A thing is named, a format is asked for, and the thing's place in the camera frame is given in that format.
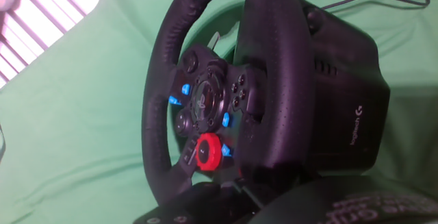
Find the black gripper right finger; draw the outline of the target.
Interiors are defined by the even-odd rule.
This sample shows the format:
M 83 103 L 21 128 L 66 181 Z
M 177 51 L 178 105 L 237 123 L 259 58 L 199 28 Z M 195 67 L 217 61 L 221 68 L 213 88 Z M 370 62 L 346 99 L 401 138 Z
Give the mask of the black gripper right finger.
M 287 191 L 250 222 L 437 224 L 437 196 L 382 177 L 324 177 Z

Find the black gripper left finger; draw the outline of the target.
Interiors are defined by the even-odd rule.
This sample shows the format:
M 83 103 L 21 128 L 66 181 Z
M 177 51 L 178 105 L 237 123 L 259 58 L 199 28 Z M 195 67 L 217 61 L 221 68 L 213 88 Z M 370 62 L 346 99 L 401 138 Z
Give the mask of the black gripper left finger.
M 138 217 L 133 224 L 247 223 L 260 207 L 244 187 L 243 181 L 198 183 Z

